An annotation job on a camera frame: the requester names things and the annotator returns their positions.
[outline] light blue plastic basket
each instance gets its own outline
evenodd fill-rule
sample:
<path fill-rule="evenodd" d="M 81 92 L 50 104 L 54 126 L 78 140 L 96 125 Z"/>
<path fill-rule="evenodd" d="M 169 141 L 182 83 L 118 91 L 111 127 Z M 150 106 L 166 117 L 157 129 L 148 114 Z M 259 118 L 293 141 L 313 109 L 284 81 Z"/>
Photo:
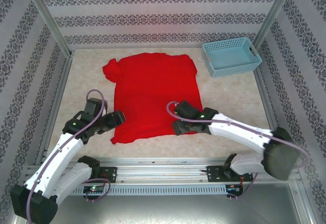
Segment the light blue plastic basket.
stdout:
<path fill-rule="evenodd" d="M 213 78 L 253 71 L 262 62 L 248 37 L 204 43 L 203 49 Z"/>

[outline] damask pattern wall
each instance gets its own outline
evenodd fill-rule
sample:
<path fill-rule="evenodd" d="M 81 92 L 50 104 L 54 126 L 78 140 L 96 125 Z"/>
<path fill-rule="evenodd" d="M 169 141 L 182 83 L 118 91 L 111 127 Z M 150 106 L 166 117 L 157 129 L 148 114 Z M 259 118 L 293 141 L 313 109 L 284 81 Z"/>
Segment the damask pattern wall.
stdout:
<path fill-rule="evenodd" d="M 261 53 L 277 123 L 311 156 L 301 173 L 317 223 L 326 223 L 326 1 L 286 0 Z"/>
<path fill-rule="evenodd" d="M 274 0 L 45 0 L 71 49 L 254 39 Z"/>
<path fill-rule="evenodd" d="M 0 0 L 0 223 L 9 191 L 35 163 L 65 57 L 31 0 Z"/>

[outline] marble surface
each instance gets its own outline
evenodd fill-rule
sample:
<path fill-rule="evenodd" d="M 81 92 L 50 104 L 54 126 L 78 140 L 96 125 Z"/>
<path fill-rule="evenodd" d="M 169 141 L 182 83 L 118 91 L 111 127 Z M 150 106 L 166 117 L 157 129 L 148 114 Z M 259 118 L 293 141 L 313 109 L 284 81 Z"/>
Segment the marble surface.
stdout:
<path fill-rule="evenodd" d="M 48 148 L 54 148 L 65 122 L 85 107 L 85 96 L 90 89 L 103 92 L 113 110 L 115 83 L 107 80 L 102 66 L 110 59 L 142 52 L 165 52 L 170 55 L 188 54 L 194 61 L 198 73 L 197 83 L 203 107 L 211 107 L 235 120 L 253 126 L 268 128 L 267 119 L 258 92 L 253 72 L 211 78 L 201 48 L 119 48 L 119 49 L 78 49 L 74 55 L 65 92 Z M 91 138 L 76 155 L 80 157 L 227 157 L 231 153 L 250 153 L 250 148 L 230 139 L 208 134 L 165 135 L 149 139 L 138 139 L 130 144 L 113 145 L 110 138 L 114 131 Z"/>

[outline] t-shirt sleeve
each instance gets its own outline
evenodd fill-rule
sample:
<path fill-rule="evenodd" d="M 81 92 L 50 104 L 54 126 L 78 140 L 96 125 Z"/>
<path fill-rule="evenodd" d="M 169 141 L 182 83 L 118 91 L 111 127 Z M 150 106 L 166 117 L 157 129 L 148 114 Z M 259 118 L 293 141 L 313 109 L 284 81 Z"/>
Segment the t-shirt sleeve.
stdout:
<path fill-rule="evenodd" d="M 123 73 L 116 59 L 110 60 L 108 64 L 104 65 L 102 68 L 105 77 L 114 83 L 117 83 L 123 77 Z"/>

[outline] blue basket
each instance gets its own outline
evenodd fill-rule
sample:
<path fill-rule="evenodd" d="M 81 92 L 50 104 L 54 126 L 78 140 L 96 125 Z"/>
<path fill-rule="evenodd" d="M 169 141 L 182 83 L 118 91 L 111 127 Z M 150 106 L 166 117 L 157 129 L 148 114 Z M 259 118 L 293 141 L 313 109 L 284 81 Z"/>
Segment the blue basket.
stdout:
<path fill-rule="evenodd" d="M 253 71 L 262 62 L 248 37 L 204 43 L 203 49 L 213 78 Z"/>

